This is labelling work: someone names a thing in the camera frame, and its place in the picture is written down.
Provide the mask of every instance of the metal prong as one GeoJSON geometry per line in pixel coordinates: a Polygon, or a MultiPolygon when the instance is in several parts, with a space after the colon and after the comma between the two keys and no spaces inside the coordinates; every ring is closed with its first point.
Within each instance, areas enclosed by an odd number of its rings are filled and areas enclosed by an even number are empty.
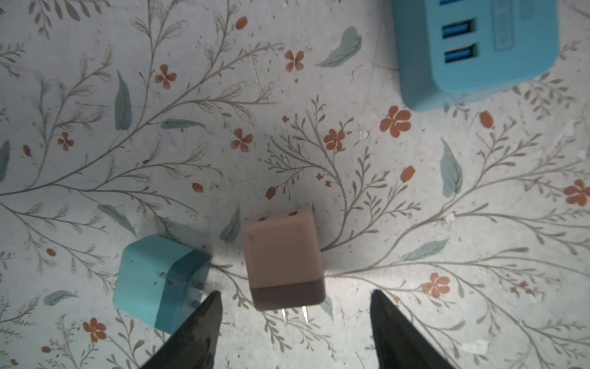
{"type": "Polygon", "coordinates": [[[307,307],[304,306],[301,309],[303,310],[303,317],[305,318],[305,325],[309,325],[309,318],[307,317],[307,307]]]}

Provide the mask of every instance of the power adapter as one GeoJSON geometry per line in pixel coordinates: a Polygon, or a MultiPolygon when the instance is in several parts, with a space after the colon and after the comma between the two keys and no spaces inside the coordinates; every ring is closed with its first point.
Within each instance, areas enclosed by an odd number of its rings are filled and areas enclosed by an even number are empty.
{"type": "Polygon", "coordinates": [[[283,311],[322,303],[324,270],[312,210],[256,218],[242,227],[242,246],[257,310],[283,311]]]}
{"type": "Polygon", "coordinates": [[[558,56],[556,0],[392,0],[401,91],[411,110],[506,90],[558,56]]]}
{"type": "Polygon", "coordinates": [[[115,308],[173,334],[207,289],[211,256],[154,234],[128,245],[114,290],[115,308]]]}

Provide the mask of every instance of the floral patterned surface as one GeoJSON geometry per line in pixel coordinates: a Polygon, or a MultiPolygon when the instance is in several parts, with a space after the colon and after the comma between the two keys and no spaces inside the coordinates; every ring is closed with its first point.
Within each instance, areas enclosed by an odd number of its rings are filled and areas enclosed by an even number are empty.
{"type": "Polygon", "coordinates": [[[1,368],[140,367],[168,335],[112,296],[153,233],[213,255],[219,368],[376,367],[374,288],[456,367],[588,367],[586,2],[551,71],[428,113],[387,1],[0,7],[1,368]],[[283,326],[223,229],[303,207],[329,298],[283,326]]]}

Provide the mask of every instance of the blue usb port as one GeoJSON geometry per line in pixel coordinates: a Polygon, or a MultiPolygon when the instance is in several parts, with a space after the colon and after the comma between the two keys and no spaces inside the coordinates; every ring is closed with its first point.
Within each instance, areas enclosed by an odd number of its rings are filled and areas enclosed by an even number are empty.
{"type": "Polygon", "coordinates": [[[470,33],[475,31],[475,22],[473,19],[463,22],[457,22],[452,24],[447,24],[442,27],[442,37],[454,37],[459,35],[464,35],[466,33],[470,33]]]}
{"type": "Polygon", "coordinates": [[[444,62],[452,63],[453,61],[469,59],[476,56],[476,45],[473,44],[468,47],[456,48],[455,50],[449,50],[444,53],[444,62]]]}

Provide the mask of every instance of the teal leaf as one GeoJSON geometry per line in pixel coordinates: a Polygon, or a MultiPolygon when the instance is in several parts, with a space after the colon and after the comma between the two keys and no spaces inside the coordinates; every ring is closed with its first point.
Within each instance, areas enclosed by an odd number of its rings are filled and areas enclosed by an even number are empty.
{"type": "Polygon", "coordinates": [[[223,242],[230,243],[233,240],[235,240],[236,237],[238,237],[239,233],[240,233],[240,206],[238,205],[235,208],[234,216],[231,217],[228,225],[225,226],[225,228],[223,228],[223,231],[221,231],[221,234],[219,235],[219,237],[221,238],[221,240],[223,242]]]}
{"type": "Polygon", "coordinates": [[[2,148],[0,148],[0,182],[6,177],[8,170],[8,160],[10,159],[10,141],[4,141],[2,148]]]}
{"type": "Polygon", "coordinates": [[[135,234],[135,229],[133,228],[129,220],[125,217],[125,215],[118,212],[111,205],[99,205],[98,208],[100,211],[111,217],[115,222],[119,223],[120,226],[130,231],[137,237],[137,234],[135,234]]]}
{"type": "Polygon", "coordinates": [[[70,297],[78,296],[64,289],[60,289],[59,291],[55,291],[54,293],[50,293],[49,295],[45,296],[45,298],[43,299],[43,303],[47,306],[53,306],[56,305],[59,301],[70,297]]]}
{"type": "Polygon", "coordinates": [[[334,315],[332,314],[332,299],[330,299],[330,296],[326,295],[326,299],[320,304],[320,307],[326,312],[326,314],[330,315],[330,318],[334,321],[334,315]]]}
{"type": "Polygon", "coordinates": [[[117,74],[119,75],[119,92],[114,100],[114,127],[117,130],[124,130],[131,127],[131,96],[118,70],[117,74]]]}
{"type": "Polygon", "coordinates": [[[441,159],[441,175],[442,175],[442,195],[451,197],[461,192],[463,186],[463,169],[455,159],[451,148],[442,140],[444,145],[444,154],[441,159]]]}
{"type": "Polygon", "coordinates": [[[348,27],[342,34],[340,46],[330,53],[327,59],[319,64],[319,67],[337,67],[350,59],[360,50],[363,38],[356,31],[355,27],[348,27]]]}
{"type": "Polygon", "coordinates": [[[438,254],[441,252],[444,247],[447,245],[448,239],[441,240],[441,241],[432,241],[426,242],[419,248],[411,251],[402,256],[402,260],[404,261],[411,261],[411,260],[419,260],[419,259],[426,259],[432,255],[438,254]]]}
{"type": "Polygon", "coordinates": [[[163,129],[189,128],[194,126],[205,127],[203,123],[186,119],[166,119],[166,121],[160,125],[163,129]]]}

